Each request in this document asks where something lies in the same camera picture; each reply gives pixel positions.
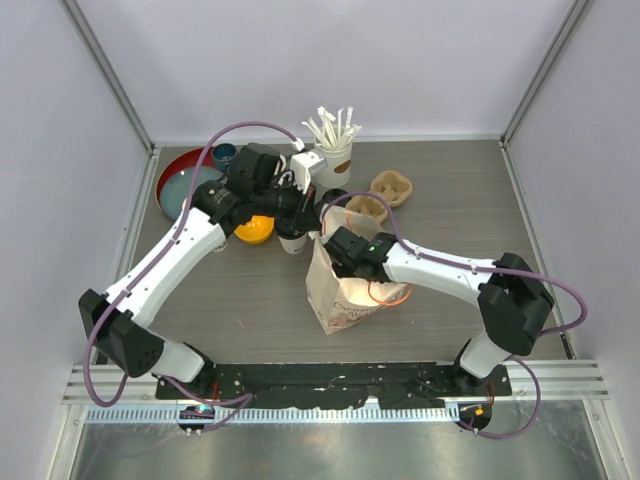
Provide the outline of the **orange bowl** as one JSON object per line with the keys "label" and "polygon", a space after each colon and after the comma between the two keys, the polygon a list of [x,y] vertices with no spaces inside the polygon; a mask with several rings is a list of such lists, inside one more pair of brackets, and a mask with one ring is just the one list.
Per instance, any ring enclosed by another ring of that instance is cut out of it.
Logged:
{"label": "orange bowl", "polygon": [[258,245],[271,237],[274,226],[272,217],[254,215],[249,222],[238,226],[234,234],[246,244]]}

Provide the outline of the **blue-grey plate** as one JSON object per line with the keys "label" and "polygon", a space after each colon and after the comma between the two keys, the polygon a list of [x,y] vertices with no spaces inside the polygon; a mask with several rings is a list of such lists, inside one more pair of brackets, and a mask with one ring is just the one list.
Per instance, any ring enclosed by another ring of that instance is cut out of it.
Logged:
{"label": "blue-grey plate", "polygon": [[[160,190],[159,205],[162,212],[175,221],[181,214],[187,198],[195,168],[189,167],[171,175]],[[196,186],[207,181],[218,181],[224,174],[212,167],[202,166],[197,175]]]}

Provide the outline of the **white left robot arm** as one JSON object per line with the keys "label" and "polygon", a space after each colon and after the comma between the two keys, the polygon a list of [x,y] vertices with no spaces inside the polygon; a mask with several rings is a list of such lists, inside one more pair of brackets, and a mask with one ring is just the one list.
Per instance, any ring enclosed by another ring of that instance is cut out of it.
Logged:
{"label": "white left robot arm", "polygon": [[190,271],[253,216],[273,218],[291,236],[319,230],[312,177],[326,165],[315,151],[284,158],[265,145],[242,147],[225,179],[199,185],[174,225],[128,274],[104,293],[81,296],[90,348],[131,378],[169,376],[190,398],[205,397],[213,385],[210,360],[154,333],[157,312]]}

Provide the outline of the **stack of black lids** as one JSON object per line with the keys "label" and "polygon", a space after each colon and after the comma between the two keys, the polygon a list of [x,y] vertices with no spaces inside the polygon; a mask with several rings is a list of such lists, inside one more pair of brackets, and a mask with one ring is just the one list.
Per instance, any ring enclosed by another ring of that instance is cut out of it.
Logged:
{"label": "stack of black lids", "polygon": [[335,202],[340,207],[345,207],[349,200],[348,192],[340,188],[329,189],[322,196],[324,203]]}

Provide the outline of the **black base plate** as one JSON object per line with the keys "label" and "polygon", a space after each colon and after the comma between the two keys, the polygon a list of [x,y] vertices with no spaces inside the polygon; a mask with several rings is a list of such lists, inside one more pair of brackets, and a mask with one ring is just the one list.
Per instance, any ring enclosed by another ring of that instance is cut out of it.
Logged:
{"label": "black base plate", "polygon": [[464,380],[450,364],[436,362],[217,364],[202,380],[185,384],[206,400],[246,394],[257,409],[359,409],[374,397],[383,410],[440,407],[446,398],[509,397],[507,368],[486,380]]}

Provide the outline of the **red round tray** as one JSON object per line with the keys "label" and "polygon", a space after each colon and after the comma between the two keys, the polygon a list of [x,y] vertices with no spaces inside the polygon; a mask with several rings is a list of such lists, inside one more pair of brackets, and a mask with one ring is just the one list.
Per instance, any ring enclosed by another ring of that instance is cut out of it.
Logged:
{"label": "red round tray", "polygon": [[162,212],[160,205],[159,205],[159,194],[160,194],[160,190],[161,188],[164,186],[164,184],[166,183],[166,181],[168,180],[168,178],[181,171],[184,170],[185,168],[189,168],[189,167],[195,167],[196,163],[200,157],[202,149],[201,148],[197,148],[197,149],[192,149],[189,150],[185,153],[182,153],[180,155],[177,156],[173,156],[170,158],[168,165],[163,169],[163,171],[161,172],[159,179],[156,182],[156,187],[155,187],[155,199],[156,199],[156,204],[158,206],[158,208],[160,209],[160,211]]}

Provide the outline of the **cardboard cup carrier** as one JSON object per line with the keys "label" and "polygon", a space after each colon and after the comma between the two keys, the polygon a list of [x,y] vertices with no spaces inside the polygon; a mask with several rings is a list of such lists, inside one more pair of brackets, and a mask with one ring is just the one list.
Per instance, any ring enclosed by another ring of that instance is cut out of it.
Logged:
{"label": "cardboard cup carrier", "polygon": [[351,198],[346,209],[361,215],[373,218],[378,224],[382,224],[388,217],[388,211],[380,200],[371,196],[356,195]]}
{"label": "cardboard cup carrier", "polygon": [[413,184],[401,173],[386,170],[371,181],[370,191],[381,196],[392,208],[395,208],[409,198],[413,192]]}

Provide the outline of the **brown paper bag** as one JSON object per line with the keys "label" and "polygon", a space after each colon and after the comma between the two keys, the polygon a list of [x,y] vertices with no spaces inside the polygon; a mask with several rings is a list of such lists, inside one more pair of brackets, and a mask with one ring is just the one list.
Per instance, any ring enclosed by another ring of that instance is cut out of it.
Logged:
{"label": "brown paper bag", "polygon": [[342,207],[334,206],[325,214],[321,232],[314,241],[306,290],[308,302],[328,335],[349,328],[381,309],[399,305],[411,294],[411,287],[402,283],[338,277],[321,241],[339,227],[367,241],[383,231],[373,218]]}

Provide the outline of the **stack of white paper cups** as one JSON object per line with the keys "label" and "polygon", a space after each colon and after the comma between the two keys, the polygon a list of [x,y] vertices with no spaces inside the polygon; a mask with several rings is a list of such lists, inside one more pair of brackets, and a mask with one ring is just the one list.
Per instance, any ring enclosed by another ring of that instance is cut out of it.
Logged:
{"label": "stack of white paper cups", "polygon": [[223,237],[212,249],[212,252],[218,253],[223,251],[228,245],[228,240],[226,237]]}

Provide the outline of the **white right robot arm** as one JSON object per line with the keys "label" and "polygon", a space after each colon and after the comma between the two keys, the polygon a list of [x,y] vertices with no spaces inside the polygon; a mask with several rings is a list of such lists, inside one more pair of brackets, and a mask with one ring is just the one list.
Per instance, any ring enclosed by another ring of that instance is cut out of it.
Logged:
{"label": "white right robot arm", "polygon": [[456,393],[477,393],[503,361],[529,355],[554,306],[529,265],[512,253],[498,260],[465,259],[387,232],[368,239],[344,226],[323,236],[321,244],[342,278],[420,286],[479,309],[483,330],[464,344],[452,367]]}

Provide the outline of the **small blue cup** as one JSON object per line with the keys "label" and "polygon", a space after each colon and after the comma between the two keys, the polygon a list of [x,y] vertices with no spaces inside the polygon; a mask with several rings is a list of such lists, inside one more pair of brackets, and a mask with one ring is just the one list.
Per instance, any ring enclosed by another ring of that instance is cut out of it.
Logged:
{"label": "small blue cup", "polygon": [[211,150],[211,156],[214,167],[226,173],[228,167],[234,161],[238,154],[238,149],[231,143],[219,143],[215,145]]}

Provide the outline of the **white straw holder cup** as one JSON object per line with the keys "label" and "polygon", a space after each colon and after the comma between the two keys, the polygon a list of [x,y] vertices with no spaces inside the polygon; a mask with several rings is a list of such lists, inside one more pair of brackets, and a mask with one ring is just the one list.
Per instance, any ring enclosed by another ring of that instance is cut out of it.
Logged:
{"label": "white straw holder cup", "polygon": [[316,182],[329,189],[346,185],[350,180],[352,144],[338,150],[327,150],[316,144],[314,150],[327,162],[327,167],[314,176]]}

